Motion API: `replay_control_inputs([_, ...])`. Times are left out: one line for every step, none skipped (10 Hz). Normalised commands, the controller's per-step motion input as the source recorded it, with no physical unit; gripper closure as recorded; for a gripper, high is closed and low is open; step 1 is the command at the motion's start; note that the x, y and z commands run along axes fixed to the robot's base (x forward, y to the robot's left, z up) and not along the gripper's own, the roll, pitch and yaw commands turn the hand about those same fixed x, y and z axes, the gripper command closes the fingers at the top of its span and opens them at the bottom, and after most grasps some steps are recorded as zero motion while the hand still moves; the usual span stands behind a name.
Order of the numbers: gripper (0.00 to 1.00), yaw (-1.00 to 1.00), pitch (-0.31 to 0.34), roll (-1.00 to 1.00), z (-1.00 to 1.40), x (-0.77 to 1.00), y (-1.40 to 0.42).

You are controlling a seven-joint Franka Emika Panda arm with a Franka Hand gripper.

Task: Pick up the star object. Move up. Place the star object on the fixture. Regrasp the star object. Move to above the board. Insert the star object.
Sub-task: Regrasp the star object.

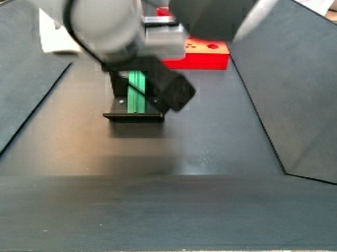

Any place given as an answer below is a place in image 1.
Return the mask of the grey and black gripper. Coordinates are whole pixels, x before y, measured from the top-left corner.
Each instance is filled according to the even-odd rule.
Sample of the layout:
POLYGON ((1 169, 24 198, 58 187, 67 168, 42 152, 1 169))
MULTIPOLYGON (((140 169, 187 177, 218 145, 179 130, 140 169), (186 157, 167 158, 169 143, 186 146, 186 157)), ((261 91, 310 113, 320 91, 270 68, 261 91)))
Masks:
POLYGON ((181 111, 195 95, 186 77, 170 70, 162 60, 181 59, 186 55, 187 34, 181 25, 149 27, 144 41, 132 51, 115 51, 104 57, 103 69, 108 72, 139 71, 158 98, 157 109, 181 111))

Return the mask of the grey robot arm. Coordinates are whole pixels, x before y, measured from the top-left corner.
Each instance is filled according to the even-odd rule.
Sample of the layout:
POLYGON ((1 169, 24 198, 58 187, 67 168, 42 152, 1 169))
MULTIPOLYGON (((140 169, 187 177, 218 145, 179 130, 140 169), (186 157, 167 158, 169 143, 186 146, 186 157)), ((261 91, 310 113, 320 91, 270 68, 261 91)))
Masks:
POLYGON ((28 0, 56 20, 80 48, 115 78, 144 75, 161 112, 179 111, 195 95, 186 77, 162 61, 186 54, 185 40, 230 41, 261 0, 169 0, 163 22, 144 15, 144 3, 158 0, 28 0))

